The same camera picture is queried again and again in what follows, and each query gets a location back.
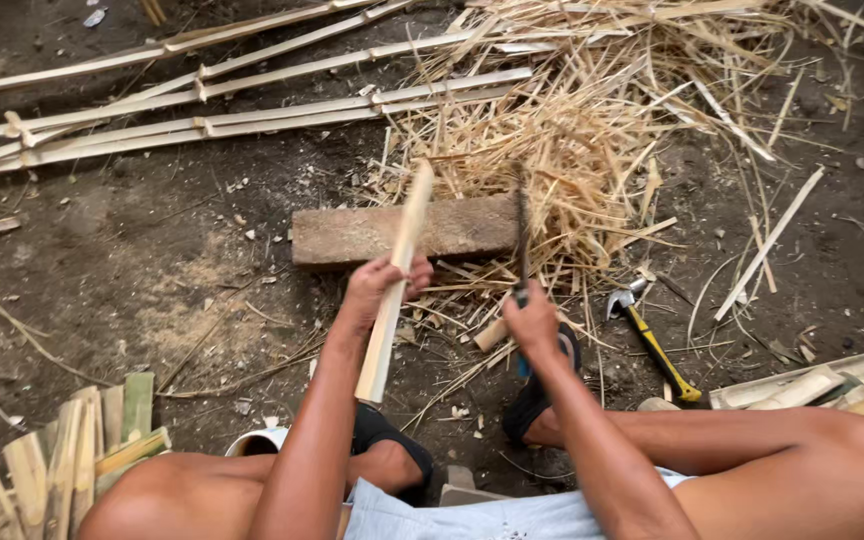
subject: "man's right hand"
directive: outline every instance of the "man's right hand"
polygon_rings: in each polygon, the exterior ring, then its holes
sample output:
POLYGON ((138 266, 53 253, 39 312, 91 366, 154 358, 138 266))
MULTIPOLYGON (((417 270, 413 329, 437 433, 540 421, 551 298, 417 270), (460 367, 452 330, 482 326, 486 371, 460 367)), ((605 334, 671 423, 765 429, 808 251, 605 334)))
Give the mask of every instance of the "man's right hand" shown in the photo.
POLYGON ((529 279, 529 303, 522 308, 514 298, 502 305, 502 316, 509 331, 530 362, 555 358, 559 350, 559 320, 556 306, 546 298, 546 291, 529 279))

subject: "hand tool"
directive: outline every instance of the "hand tool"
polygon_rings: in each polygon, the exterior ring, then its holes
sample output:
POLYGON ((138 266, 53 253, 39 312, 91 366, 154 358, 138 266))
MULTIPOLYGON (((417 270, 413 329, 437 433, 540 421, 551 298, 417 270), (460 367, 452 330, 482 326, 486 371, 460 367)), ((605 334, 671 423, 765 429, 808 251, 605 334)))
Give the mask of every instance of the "hand tool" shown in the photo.
POLYGON ((662 372, 666 381, 672 386, 673 392, 678 395, 678 399, 686 402, 697 402, 702 397, 702 392, 693 388, 675 369, 669 357, 659 345, 649 325, 645 324, 642 316, 636 310, 636 295, 645 289, 646 279, 636 279, 628 289, 617 289, 608 295, 608 303, 606 304, 606 320, 613 316, 613 313, 621 312, 629 318, 629 322, 635 328, 638 337, 642 340, 642 345, 649 354, 649 358, 658 366, 658 371, 662 372))
MULTIPOLYGON (((528 202, 525 194, 525 170, 521 161, 513 161, 511 170, 515 174, 515 217, 518 223, 518 283, 513 294, 515 303, 521 310, 529 304, 529 217, 528 202)), ((532 374, 525 355, 518 353, 518 375, 528 377, 532 374)))

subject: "light blue shorts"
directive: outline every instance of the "light blue shorts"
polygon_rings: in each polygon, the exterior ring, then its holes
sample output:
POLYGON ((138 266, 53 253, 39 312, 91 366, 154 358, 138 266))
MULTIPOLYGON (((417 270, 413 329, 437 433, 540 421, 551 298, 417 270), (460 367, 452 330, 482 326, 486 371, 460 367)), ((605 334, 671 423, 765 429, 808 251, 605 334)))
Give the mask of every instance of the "light blue shorts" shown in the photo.
MULTIPOLYGON (((655 469, 669 489, 694 478, 661 467, 655 469)), ((413 508, 359 478, 349 501, 352 514, 344 540, 605 540, 578 491, 465 506, 413 508)))

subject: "black sandal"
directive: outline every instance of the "black sandal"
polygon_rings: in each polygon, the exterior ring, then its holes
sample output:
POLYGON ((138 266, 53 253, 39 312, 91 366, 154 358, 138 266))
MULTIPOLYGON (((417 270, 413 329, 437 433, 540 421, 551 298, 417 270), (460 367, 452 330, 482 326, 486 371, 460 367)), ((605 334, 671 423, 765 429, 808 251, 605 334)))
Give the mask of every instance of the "black sandal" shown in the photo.
POLYGON ((352 455, 365 454, 369 447, 386 439, 405 448, 422 472, 422 485, 428 485, 432 478, 432 454, 423 445, 396 429, 381 412, 360 401, 355 408, 355 426, 352 428, 352 455))
MULTIPOLYGON (((558 349, 568 357, 572 369, 578 373, 579 368, 582 367, 582 351, 579 348, 579 339, 566 323, 558 324, 558 349)), ((502 430, 512 443, 524 446, 522 437, 529 431, 529 426, 550 407, 552 402, 546 396, 543 384, 533 374, 522 391, 518 393, 518 397, 505 409, 505 414, 502 416, 502 430)))

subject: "hammer head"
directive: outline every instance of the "hammer head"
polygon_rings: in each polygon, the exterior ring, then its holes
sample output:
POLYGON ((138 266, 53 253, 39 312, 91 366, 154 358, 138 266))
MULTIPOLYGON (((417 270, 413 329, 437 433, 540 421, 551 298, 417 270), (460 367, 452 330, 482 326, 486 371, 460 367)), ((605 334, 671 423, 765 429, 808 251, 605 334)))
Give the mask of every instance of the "hammer head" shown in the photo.
POLYGON ((608 295, 606 302, 606 320, 618 312, 618 308, 628 308, 636 302, 636 295, 641 293, 648 281, 644 277, 636 279, 627 289, 615 289, 608 295))

